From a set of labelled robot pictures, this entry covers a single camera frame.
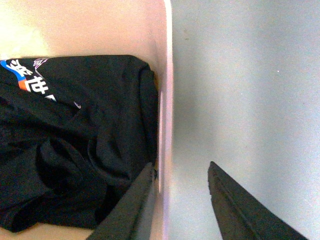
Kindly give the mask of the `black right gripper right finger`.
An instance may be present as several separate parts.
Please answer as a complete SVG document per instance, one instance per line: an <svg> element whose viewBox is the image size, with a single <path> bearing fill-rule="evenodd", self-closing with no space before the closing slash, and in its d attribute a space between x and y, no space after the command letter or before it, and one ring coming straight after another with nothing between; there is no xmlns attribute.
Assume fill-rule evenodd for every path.
<svg viewBox="0 0 320 240"><path fill-rule="evenodd" d="M215 162L208 168L211 204L224 240L305 240Z"/></svg>

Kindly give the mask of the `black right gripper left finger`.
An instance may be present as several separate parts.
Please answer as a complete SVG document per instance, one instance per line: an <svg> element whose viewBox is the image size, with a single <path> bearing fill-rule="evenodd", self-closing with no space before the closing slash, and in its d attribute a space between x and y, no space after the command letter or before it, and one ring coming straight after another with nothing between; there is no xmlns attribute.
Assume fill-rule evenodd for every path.
<svg viewBox="0 0 320 240"><path fill-rule="evenodd" d="M148 163L88 239L149 240L155 200L155 171Z"/></svg>

